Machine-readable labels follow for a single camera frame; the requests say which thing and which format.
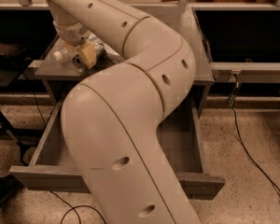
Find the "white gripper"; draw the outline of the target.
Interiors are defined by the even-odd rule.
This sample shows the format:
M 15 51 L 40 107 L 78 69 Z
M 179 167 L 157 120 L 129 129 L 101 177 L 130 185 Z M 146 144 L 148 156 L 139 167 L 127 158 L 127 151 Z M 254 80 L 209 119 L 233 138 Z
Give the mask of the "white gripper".
M 58 36 L 64 41 L 62 56 L 65 59 L 74 58 L 74 65 L 78 70 L 92 69 L 96 65 L 96 50 L 92 42 L 85 41 L 89 37 L 90 31 L 79 22 L 71 25 L 60 25 L 55 21 L 53 25 Z M 72 46 L 79 46 L 76 56 Z

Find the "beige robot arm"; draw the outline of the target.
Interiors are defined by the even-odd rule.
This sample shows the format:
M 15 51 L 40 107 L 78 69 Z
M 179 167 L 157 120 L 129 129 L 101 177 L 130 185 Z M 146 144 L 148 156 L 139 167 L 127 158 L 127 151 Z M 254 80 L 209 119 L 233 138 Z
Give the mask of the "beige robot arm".
M 186 98 L 195 57 L 182 35 L 117 0 L 47 0 L 124 57 L 79 82 L 61 111 L 63 138 L 109 224 L 201 224 L 157 138 Z

